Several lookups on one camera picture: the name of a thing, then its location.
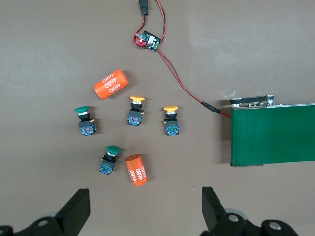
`black connector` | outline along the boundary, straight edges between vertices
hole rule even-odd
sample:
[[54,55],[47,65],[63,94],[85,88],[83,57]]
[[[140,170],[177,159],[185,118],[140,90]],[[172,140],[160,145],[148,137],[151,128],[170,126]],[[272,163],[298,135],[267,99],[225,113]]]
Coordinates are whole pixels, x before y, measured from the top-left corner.
[[148,15],[148,0],[139,0],[142,15]]
[[202,102],[201,103],[203,106],[205,106],[206,108],[208,108],[209,110],[216,112],[216,113],[221,113],[221,111],[213,106],[211,106],[210,104],[206,103],[206,102]]

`yellow button cap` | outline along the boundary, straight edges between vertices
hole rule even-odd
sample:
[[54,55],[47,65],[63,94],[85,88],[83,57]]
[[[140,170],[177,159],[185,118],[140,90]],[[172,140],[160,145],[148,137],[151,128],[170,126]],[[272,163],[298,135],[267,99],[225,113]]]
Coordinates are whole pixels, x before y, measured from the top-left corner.
[[174,112],[178,109],[178,106],[167,106],[167,107],[164,107],[164,110],[167,111],[167,112]]
[[137,96],[137,95],[131,96],[130,98],[131,98],[134,102],[142,102],[142,101],[144,101],[144,97]]

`screw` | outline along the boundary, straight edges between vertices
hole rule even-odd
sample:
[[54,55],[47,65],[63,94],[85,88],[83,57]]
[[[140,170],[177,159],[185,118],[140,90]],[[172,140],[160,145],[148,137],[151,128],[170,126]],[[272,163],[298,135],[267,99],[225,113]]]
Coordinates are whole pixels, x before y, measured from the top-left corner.
[[269,227],[273,230],[280,230],[281,229],[281,226],[276,222],[270,222]]
[[229,215],[228,219],[232,222],[238,222],[238,217],[236,215]]

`gray background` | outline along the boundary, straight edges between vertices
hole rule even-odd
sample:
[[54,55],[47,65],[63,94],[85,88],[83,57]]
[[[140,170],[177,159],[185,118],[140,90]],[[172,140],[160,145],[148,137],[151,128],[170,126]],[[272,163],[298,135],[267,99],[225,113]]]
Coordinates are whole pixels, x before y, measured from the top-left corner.
[[[197,97],[230,113],[228,100],[275,94],[314,103],[313,0],[161,0],[160,49]],[[162,35],[149,0],[145,30]],[[80,235],[187,235],[206,230],[202,186],[256,225],[265,219],[313,235],[315,162],[230,167],[230,119],[186,94],[158,53],[132,37],[137,0],[0,1],[0,224],[16,231],[89,188]],[[120,68],[129,85],[101,100],[93,85]],[[126,125],[131,95],[146,98],[140,127]],[[163,107],[177,105],[181,134],[164,133]],[[95,135],[81,137],[74,111],[91,106]],[[122,149],[109,176],[108,145]],[[134,187],[125,158],[142,154],[149,182]]]

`orange cylinder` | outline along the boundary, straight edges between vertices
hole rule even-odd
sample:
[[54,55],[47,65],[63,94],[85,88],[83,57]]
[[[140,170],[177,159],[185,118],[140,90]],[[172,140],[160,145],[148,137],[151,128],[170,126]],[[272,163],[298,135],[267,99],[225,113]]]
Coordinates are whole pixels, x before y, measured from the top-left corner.
[[135,154],[126,159],[131,181],[134,186],[141,186],[148,181],[140,154]]
[[129,84],[127,77],[121,69],[115,70],[110,75],[94,85],[94,90],[101,99],[106,99]]

